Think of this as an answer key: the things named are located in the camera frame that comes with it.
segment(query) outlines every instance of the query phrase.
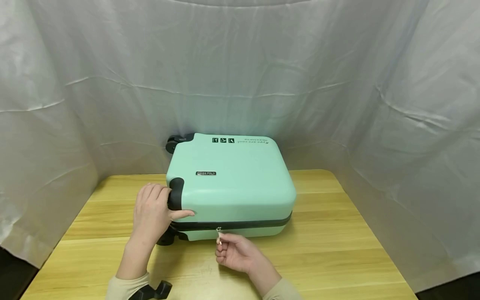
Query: table surface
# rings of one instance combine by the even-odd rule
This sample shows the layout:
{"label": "table surface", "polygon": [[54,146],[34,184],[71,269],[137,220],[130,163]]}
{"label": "table surface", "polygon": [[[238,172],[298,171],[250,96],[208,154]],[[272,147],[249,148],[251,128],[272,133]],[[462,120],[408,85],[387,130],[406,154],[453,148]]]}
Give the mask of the table surface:
{"label": "table surface", "polygon": [[[415,300],[405,280],[334,175],[290,172],[297,200],[277,236],[252,240],[305,299]],[[101,182],[22,300],[103,299],[132,229],[138,190],[164,174],[117,175]],[[152,285],[173,284],[169,300],[259,299],[248,278],[218,266],[215,241],[156,246]]]}

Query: black zipper trim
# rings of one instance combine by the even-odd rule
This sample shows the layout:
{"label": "black zipper trim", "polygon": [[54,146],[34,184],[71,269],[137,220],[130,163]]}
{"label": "black zipper trim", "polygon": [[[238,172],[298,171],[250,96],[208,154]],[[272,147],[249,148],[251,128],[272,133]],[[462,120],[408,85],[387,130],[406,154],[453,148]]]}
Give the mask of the black zipper trim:
{"label": "black zipper trim", "polygon": [[281,220],[263,220],[263,221],[237,221],[237,222],[172,222],[170,227],[176,231],[197,231],[197,230],[216,230],[221,227],[222,230],[264,228],[284,226],[292,213]]}

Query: sleeve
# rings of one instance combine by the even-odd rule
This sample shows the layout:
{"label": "sleeve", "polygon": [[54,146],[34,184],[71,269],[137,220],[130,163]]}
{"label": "sleeve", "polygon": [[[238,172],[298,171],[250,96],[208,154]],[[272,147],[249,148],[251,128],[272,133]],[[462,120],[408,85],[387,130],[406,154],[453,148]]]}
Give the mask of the sleeve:
{"label": "sleeve", "polygon": [[297,289],[286,279],[281,279],[264,297],[263,300],[302,300]]}
{"label": "sleeve", "polygon": [[146,286],[149,281],[150,275],[148,272],[142,277],[132,280],[118,279],[113,276],[108,282],[105,300],[128,300],[141,287]]}

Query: hand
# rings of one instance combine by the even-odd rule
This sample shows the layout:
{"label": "hand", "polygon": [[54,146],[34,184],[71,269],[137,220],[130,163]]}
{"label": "hand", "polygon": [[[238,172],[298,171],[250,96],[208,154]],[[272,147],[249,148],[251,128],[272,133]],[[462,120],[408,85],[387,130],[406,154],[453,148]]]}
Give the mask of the hand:
{"label": "hand", "polygon": [[262,297],[282,279],[268,258],[245,237],[220,232],[216,243],[217,263],[247,273]]}
{"label": "hand", "polygon": [[138,192],[133,210],[133,231],[123,251],[117,278],[131,280],[145,275],[153,247],[170,222],[195,215],[191,210],[169,210],[170,191],[166,186],[149,183]]}
{"label": "hand", "polygon": [[170,191],[164,185],[151,183],[140,189],[133,210],[131,239],[153,247],[172,220],[195,215],[191,210],[169,210],[167,200]]}

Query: hard-shell suitcase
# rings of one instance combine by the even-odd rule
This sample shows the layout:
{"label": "hard-shell suitcase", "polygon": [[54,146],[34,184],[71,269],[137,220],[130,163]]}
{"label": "hard-shell suitcase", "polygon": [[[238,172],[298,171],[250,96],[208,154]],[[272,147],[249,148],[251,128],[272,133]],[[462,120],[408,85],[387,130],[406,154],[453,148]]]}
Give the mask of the hard-shell suitcase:
{"label": "hard-shell suitcase", "polygon": [[274,140],[263,136],[171,136],[167,172],[171,210],[195,216],[176,220],[158,241],[216,239],[219,230],[269,236],[290,220],[295,188]]}

